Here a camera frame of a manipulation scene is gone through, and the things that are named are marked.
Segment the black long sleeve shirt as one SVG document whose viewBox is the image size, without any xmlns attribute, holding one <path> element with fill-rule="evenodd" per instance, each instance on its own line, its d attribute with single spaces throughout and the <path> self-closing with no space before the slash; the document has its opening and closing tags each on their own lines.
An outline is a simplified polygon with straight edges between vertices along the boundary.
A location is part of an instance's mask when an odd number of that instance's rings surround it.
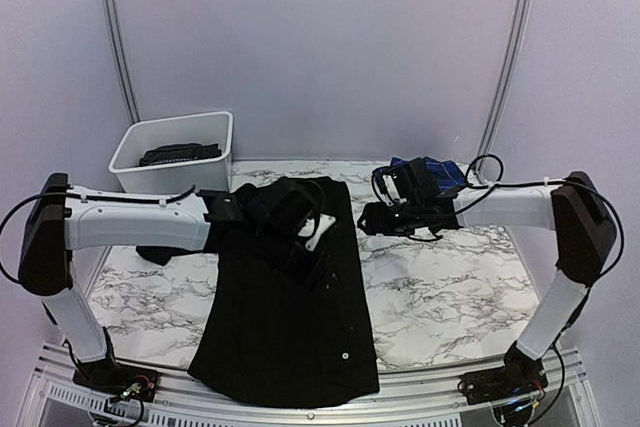
<svg viewBox="0 0 640 427">
<path fill-rule="evenodd" d="M 324 242 L 339 254 L 345 286 L 307 292 L 261 278 L 250 253 L 217 255 L 214 301 L 188 372 L 238 402 L 331 407 L 380 389 L 348 187 L 310 180 L 328 190 L 338 216 Z"/>
</svg>

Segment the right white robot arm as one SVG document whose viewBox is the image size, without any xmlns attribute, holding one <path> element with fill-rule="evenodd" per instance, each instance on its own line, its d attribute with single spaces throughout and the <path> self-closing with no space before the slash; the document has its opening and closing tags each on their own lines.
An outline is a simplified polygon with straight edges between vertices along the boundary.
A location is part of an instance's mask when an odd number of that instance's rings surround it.
<svg viewBox="0 0 640 427">
<path fill-rule="evenodd" d="M 530 320 L 557 261 L 552 232 L 446 231 L 440 241 L 357 234 L 380 371 L 502 355 Z"/>
</svg>

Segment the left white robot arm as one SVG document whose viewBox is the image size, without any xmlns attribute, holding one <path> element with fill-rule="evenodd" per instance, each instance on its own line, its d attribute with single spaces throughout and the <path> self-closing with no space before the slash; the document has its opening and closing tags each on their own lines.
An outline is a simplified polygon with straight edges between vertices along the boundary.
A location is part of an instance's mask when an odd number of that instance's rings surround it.
<svg viewBox="0 0 640 427">
<path fill-rule="evenodd" d="M 126 370 L 76 284 L 77 252 L 135 247 L 154 256 L 252 253 L 310 290 L 325 258 L 322 244 L 338 225 L 326 188 L 288 177 L 234 191 L 193 185 L 181 193 L 152 195 L 94 190 L 54 173 L 22 204 L 30 212 L 16 281 L 44 305 L 77 371 L 106 392 L 125 385 Z"/>
</svg>

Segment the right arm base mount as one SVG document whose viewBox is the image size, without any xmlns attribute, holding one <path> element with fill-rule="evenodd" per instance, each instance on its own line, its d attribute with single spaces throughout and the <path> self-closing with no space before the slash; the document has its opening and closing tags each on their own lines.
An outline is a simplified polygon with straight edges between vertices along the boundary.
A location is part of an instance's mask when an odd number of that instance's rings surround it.
<svg viewBox="0 0 640 427">
<path fill-rule="evenodd" d="M 542 356 L 530 357 L 514 342 L 500 367 L 465 373 L 457 385 L 469 405 L 542 391 L 548 386 Z"/>
</svg>

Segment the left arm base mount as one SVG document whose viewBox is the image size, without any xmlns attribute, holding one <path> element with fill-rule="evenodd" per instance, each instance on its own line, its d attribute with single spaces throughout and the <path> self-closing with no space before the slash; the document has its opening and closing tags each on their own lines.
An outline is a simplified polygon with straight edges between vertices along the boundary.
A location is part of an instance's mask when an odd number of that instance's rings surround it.
<svg viewBox="0 0 640 427">
<path fill-rule="evenodd" d="M 72 362 L 76 385 L 109 394 L 114 401 L 135 398 L 151 402 L 155 398 L 159 380 L 156 370 L 123 364 L 111 351 L 92 362 L 82 362 L 73 355 Z"/>
</svg>

